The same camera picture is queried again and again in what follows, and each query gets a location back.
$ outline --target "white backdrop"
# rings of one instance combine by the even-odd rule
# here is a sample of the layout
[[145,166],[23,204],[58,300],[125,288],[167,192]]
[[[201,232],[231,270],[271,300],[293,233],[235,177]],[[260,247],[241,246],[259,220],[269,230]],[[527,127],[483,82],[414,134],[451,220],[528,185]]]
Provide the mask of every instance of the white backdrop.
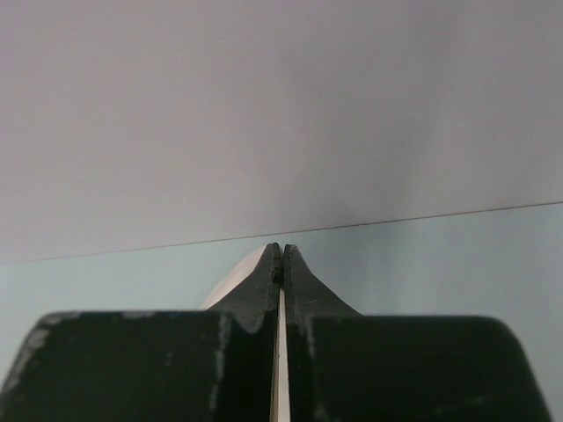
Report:
[[563,2],[6,0],[0,263],[563,200]]

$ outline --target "light blue surface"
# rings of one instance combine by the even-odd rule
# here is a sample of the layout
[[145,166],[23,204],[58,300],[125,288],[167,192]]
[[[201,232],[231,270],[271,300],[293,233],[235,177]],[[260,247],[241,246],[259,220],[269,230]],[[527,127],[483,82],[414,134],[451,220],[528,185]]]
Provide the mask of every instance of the light blue surface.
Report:
[[0,266],[0,376],[42,314],[197,308],[244,255],[272,241],[297,244],[363,313],[504,320],[563,420],[563,205]]

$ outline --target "white wall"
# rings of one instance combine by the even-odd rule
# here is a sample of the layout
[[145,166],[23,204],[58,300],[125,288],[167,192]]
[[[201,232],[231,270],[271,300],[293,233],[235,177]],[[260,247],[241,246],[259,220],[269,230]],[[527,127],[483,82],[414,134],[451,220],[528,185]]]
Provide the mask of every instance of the white wall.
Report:
[[0,379],[43,314],[194,309],[248,252],[297,244],[365,314],[486,315],[521,340],[563,420],[563,205],[0,266]]
[[563,200],[557,0],[6,0],[0,262]]

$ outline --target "metal jaw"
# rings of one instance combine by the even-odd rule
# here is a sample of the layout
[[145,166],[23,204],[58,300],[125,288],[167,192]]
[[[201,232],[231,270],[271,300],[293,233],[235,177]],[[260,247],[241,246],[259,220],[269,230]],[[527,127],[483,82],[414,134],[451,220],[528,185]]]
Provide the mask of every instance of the metal jaw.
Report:
[[547,421],[522,348],[479,316],[361,316],[299,250],[270,244],[207,311],[44,316],[0,396],[0,421],[268,421],[280,289],[291,420]]

